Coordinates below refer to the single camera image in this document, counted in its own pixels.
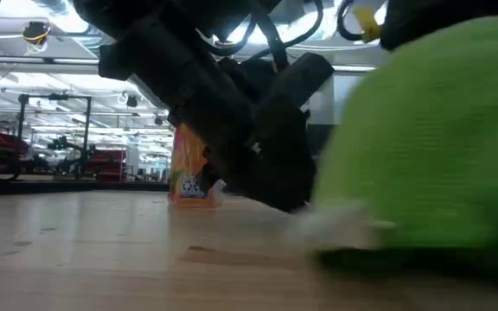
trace ceiling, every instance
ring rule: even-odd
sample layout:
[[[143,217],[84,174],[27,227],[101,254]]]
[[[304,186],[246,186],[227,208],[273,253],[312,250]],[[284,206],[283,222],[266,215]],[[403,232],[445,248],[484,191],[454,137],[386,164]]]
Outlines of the ceiling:
[[[362,0],[379,8],[384,0]],[[284,0],[273,12],[280,34],[285,39],[297,36],[310,28],[316,19],[311,4],[300,5],[303,0]],[[308,41],[290,49],[293,57],[312,51],[326,56],[334,65],[358,64],[376,66],[383,62],[386,54],[374,44],[354,44],[345,41],[335,33],[335,11],[340,0],[328,0],[330,7],[324,12],[324,21],[318,32]],[[75,36],[87,27],[68,7],[69,14],[56,15],[40,7],[34,0],[2,0],[0,4],[0,56],[81,58],[96,60],[93,50],[86,47],[89,37]],[[296,21],[286,23],[286,16],[300,16]],[[45,49],[32,51],[22,38],[22,28],[30,21],[50,21],[52,34]],[[348,28],[359,31],[354,17],[349,15]],[[244,29],[241,25],[231,35],[232,41],[240,38]],[[262,34],[256,31],[247,46],[236,58],[244,59],[266,48]],[[147,91],[144,85],[131,81],[116,81],[100,78],[94,66],[48,66],[17,65],[0,63],[0,121],[10,124],[16,119],[19,109],[18,94],[47,95],[52,92],[66,92],[70,95],[93,97],[93,111],[90,122],[89,143],[99,148],[123,148],[135,143],[142,154],[169,156],[172,150],[172,130],[166,122],[156,125],[156,117],[165,119],[168,112],[161,107],[158,98]],[[136,108],[125,104],[125,96],[135,96]],[[78,139],[83,133],[86,103],[81,100],[47,101],[31,99],[27,107],[27,127],[24,139],[37,148],[43,148],[51,139],[67,135]]]

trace orange snack bag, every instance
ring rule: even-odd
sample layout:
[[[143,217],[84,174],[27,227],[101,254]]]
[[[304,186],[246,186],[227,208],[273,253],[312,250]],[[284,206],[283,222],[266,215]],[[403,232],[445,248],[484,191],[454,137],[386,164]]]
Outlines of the orange snack bag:
[[[186,125],[176,128],[170,173],[170,204],[186,207],[217,207],[222,204],[218,183],[205,194],[195,180],[207,163],[203,156],[204,149],[205,144]]]

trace wooden table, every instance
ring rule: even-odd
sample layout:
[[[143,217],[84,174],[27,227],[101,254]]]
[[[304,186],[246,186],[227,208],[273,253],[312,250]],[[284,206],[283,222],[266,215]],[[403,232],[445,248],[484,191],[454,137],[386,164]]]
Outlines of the wooden table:
[[[496,310],[498,290],[438,277],[330,280],[286,249],[290,216],[155,193],[0,197],[0,310]]]

